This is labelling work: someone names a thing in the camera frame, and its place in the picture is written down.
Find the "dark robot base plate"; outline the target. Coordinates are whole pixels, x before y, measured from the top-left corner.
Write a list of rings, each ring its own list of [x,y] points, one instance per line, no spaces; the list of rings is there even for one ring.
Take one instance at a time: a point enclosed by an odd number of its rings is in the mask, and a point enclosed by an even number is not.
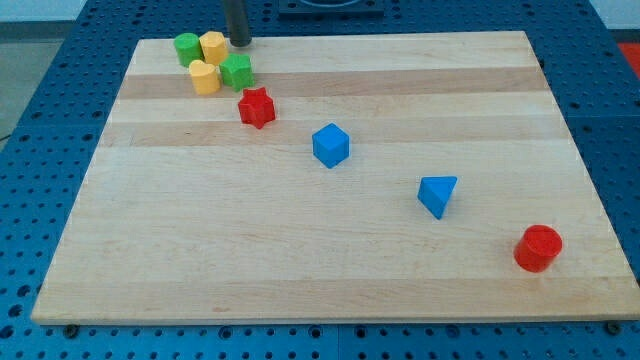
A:
[[[280,18],[301,18],[305,16],[356,16],[384,15],[383,0],[277,0]]]

